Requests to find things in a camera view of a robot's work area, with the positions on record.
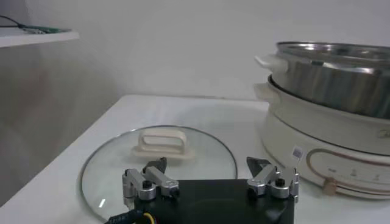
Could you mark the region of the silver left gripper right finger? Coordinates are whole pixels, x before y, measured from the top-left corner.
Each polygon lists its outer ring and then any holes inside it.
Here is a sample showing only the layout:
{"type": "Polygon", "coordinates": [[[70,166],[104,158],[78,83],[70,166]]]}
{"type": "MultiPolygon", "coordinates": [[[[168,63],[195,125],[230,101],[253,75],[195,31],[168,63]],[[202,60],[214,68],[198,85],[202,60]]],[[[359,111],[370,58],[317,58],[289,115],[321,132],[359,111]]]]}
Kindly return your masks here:
{"type": "Polygon", "coordinates": [[[267,193],[278,199],[292,197],[298,201],[299,173],[294,167],[279,169],[266,159],[246,158],[252,178],[247,180],[247,189],[251,198],[259,198],[267,193]]]}

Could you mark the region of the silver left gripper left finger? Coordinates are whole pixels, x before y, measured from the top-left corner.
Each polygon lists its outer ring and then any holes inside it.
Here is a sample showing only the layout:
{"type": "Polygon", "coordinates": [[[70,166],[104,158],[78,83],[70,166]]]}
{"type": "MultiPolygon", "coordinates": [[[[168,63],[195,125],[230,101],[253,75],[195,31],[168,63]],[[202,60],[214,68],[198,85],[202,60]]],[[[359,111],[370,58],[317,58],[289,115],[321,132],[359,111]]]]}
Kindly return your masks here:
{"type": "Polygon", "coordinates": [[[165,175],[167,159],[162,157],[149,161],[139,172],[127,169],[122,175],[123,197],[138,198],[141,201],[152,201],[157,197],[157,191],[163,197],[177,199],[180,196],[179,182],[165,175]]]}

